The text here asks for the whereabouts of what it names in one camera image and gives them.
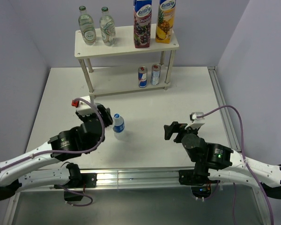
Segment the plastic water bottle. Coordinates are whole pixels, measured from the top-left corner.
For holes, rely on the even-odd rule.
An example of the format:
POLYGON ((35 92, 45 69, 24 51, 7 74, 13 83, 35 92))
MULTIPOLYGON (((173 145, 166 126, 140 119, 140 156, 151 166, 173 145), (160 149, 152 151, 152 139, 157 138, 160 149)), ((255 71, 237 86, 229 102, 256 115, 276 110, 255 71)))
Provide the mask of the plastic water bottle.
POLYGON ((113 116, 113 131, 118 140, 123 140, 125 138, 125 121, 118 113, 113 116))

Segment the blue red energy can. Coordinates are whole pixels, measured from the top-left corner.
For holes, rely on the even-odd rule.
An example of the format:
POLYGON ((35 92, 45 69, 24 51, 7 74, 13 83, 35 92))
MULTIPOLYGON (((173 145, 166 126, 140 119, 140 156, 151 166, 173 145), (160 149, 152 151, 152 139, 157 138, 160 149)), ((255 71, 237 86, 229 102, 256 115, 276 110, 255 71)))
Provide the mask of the blue red energy can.
POLYGON ((145 88, 147 86, 148 69, 145 66, 141 66, 138 69, 138 86, 145 88))

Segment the silver energy can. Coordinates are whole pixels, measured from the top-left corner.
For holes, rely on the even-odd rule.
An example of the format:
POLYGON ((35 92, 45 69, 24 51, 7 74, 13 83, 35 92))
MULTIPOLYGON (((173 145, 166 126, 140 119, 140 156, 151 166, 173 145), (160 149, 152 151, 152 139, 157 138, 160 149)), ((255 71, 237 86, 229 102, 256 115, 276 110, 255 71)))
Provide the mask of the silver energy can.
POLYGON ((160 64, 154 64, 151 68, 151 84, 156 86, 159 84, 161 74, 161 65, 160 64))

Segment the pineapple juice carton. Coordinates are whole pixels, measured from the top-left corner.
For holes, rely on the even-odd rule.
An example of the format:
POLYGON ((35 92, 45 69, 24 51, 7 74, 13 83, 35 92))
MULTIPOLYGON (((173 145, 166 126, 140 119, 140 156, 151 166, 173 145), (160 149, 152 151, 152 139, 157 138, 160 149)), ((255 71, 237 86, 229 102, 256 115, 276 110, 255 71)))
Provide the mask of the pineapple juice carton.
POLYGON ((155 32, 157 43, 169 44, 173 33, 176 0, 160 0, 155 32))

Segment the purple juice carton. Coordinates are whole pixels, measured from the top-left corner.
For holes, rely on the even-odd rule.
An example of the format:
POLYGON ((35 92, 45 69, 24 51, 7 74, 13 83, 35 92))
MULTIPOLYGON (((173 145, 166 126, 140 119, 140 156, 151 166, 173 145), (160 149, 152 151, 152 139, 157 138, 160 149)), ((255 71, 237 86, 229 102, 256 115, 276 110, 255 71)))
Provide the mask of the purple juice carton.
POLYGON ((135 48, 148 48, 151 40, 152 1, 133 1, 133 40, 135 48))

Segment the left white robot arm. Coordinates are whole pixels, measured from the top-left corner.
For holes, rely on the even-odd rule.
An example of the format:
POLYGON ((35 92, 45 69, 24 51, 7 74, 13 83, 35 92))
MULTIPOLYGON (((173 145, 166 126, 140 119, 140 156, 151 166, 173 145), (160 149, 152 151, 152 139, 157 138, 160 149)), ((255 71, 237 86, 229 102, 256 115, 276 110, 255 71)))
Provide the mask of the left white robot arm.
POLYGON ((0 201, 30 188, 48 185, 57 189, 76 188, 82 184, 77 164, 42 169, 95 151, 105 140, 105 129, 113 124, 110 109, 102 104, 78 107, 75 113, 82 121, 80 126, 60 132, 30 152, 0 162, 0 201))

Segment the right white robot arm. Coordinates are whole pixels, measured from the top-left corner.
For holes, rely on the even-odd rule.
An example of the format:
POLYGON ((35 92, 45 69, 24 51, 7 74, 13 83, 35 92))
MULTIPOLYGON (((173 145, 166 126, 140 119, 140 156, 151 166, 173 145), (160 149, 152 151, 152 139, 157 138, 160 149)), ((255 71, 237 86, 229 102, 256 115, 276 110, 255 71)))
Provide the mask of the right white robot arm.
POLYGON ((265 194, 281 199, 281 164, 271 165, 243 157, 229 147, 206 142, 198 136, 202 123, 172 122, 164 125, 164 138, 169 140, 177 134, 175 143, 180 143, 188 157, 195 163, 193 169, 179 173, 181 185, 197 186, 212 181, 234 182, 250 187, 263 187, 265 194))

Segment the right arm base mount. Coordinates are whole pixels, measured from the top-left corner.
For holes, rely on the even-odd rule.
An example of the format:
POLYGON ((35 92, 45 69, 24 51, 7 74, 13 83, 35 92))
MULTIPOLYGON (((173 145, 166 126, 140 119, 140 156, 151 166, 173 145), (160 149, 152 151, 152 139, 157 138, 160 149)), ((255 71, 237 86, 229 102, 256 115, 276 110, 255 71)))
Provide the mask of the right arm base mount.
POLYGON ((203 186, 216 184, 218 180, 210 180, 208 177, 194 175, 194 169, 182 169, 178 171, 178 181, 185 186, 203 186))

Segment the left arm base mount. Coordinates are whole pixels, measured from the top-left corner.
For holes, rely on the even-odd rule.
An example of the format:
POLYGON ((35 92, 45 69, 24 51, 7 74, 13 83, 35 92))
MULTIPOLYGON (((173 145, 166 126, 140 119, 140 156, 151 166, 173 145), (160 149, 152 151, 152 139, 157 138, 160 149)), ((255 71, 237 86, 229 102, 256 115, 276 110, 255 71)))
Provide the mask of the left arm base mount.
POLYGON ((93 198, 85 193, 86 188, 95 188, 97 182, 96 173, 81 173, 78 176, 70 178, 70 181, 63 185, 54 185, 54 189, 60 189, 64 191, 64 200, 67 204, 73 206, 82 207, 82 204, 78 204, 84 197, 90 200, 86 205, 90 205, 93 202, 93 198))

